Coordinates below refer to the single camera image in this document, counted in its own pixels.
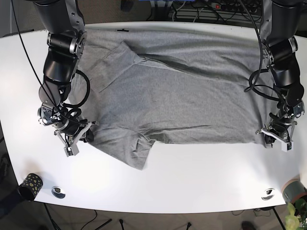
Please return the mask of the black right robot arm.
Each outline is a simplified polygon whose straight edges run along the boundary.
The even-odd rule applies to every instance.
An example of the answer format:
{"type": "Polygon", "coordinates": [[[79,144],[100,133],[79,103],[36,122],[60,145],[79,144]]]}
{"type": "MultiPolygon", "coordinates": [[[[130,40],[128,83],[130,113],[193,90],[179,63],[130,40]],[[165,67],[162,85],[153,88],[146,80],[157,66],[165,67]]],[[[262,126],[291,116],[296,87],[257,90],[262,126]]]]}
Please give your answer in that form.
{"type": "Polygon", "coordinates": [[[81,106],[90,94],[88,77],[77,69],[87,38],[84,17],[76,0],[35,0],[33,4],[48,31],[48,53],[39,89],[42,102],[38,110],[39,121],[44,126],[53,126],[66,155],[75,156],[79,153],[78,141],[93,141],[90,128],[97,124],[79,119],[81,106]],[[86,92],[79,103],[70,104],[65,101],[75,75],[85,80],[86,92]]]}

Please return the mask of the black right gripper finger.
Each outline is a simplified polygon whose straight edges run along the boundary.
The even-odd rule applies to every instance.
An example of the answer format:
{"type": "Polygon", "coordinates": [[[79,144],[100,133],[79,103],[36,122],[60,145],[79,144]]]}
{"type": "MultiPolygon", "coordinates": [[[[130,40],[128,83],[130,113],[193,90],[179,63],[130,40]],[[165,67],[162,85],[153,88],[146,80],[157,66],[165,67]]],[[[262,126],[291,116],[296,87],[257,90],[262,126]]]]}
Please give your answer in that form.
{"type": "Polygon", "coordinates": [[[79,153],[79,149],[77,147],[77,145],[72,145],[70,147],[64,147],[64,151],[67,155],[67,157],[69,156],[76,156],[79,153]]]}
{"type": "Polygon", "coordinates": [[[91,143],[94,141],[94,135],[91,129],[87,130],[83,136],[84,143],[91,143]]]}

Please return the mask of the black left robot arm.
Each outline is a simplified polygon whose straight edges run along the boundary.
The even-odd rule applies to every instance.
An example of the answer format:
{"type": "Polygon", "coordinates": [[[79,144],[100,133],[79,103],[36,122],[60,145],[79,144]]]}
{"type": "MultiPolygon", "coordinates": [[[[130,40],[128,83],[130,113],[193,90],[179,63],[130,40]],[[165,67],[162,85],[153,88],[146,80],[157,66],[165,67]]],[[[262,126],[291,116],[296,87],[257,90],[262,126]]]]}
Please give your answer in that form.
{"type": "Polygon", "coordinates": [[[274,81],[277,93],[277,114],[270,114],[271,121],[261,129],[265,143],[281,143],[282,150],[292,149],[292,135],[296,119],[304,113],[304,87],[300,82],[300,68],[296,59],[298,28],[304,2],[302,0],[264,0],[260,38],[267,56],[266,72],[274,81]]]}

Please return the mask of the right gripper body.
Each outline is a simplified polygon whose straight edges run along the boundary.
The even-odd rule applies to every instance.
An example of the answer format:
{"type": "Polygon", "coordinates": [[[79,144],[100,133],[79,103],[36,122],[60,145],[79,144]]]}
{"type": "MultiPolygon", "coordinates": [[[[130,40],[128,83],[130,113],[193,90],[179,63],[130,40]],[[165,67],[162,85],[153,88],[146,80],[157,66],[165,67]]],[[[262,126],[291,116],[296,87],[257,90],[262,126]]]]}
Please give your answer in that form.
{"type": "Polygon", "coordinates": [[[38,110],[38,116],[42,125],[55,128],[54,135],[61,140],[64,147],[70,147],[83,141],[85,132],[97,125],[96,121],[80,120],[81,112],[80,108],[68,110],[64,107],[58,111],[55,107],[43,103],[38,110]]]}

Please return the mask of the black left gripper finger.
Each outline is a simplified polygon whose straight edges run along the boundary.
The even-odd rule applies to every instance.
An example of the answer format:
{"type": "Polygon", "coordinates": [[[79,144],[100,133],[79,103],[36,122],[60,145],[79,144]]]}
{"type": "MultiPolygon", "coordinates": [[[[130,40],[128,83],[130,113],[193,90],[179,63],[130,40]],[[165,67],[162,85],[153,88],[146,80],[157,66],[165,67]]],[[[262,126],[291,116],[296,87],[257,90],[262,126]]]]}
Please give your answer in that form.
{"type": "Polygon", "coordinates": [[[265,134],[264,141],[265,141],[265,148],[272,148],[275,142],[275,138],[265,134]]]}
{"type": "Polygon", "coordinates": [[[284,152],[291,151],[294,147],[294,142],[293,141],[288,141],[288,142],[281,142],[281,150],[284,152]]]}

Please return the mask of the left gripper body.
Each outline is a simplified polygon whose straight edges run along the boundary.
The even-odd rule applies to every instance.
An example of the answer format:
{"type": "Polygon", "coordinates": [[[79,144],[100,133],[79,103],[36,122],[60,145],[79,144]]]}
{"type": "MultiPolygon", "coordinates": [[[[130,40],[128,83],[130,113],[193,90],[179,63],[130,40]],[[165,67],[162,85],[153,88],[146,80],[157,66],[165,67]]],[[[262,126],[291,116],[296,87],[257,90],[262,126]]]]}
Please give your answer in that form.
{"type": "Polygon", "coordinates": [[[296,119],[302,115],[302,103],[298,103],[294,107],[287,106],[286,103],[277,104],[278,112],[270,113],[270,121],[262,129],[257,130],[256,134],[268,135],[275,138],[275,141],[288,142],[293,141],[292,136],[296,119]]]}

